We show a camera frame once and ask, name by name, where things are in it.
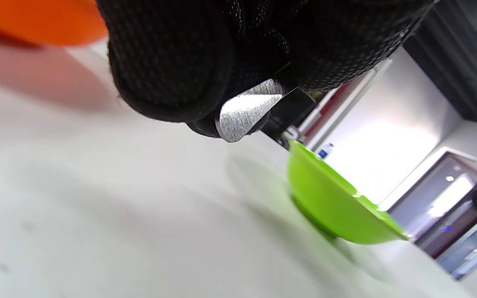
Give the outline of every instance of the orange bowl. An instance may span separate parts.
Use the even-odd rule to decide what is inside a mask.
[[[50,46],[81,46],[108,35],[94,0],[0,0],[0,33]]]

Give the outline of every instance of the white countertop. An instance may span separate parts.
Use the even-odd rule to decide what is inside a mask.
[[[287,155],[140,117],[91,51],[0,45],[0,298],[470,297],[411,243],[326,240]]]

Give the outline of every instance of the door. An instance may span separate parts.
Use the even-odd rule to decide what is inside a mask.
[[[417,242],[464,202],[476,181],[477,172],[447,154],[389,212]],[[443,227],[441,232],[450,232],[449,228]]]
[[[436,259],[476,224],[477,211],[472,201],[464,198],[415,244]]]

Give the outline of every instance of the lime green bowl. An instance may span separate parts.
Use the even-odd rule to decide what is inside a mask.
[[[361,245],[408,239],[388,213],[301,143],[290,143],[288,177],[297,207],[325,234]]]

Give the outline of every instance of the doorway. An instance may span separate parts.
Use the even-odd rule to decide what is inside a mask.
[[[463,204],[476,182],[477,171],[454,154],[447,153],[388,212],[416,243],[428,238],[428,233],[435,234],[436,225],[445,218],[448,226],[441,232],[458,231],[458,226],[452,227],[451,221],[455,217],[451,211],[456,211],[455,215],[473,213],[468,211],[468,205]]]

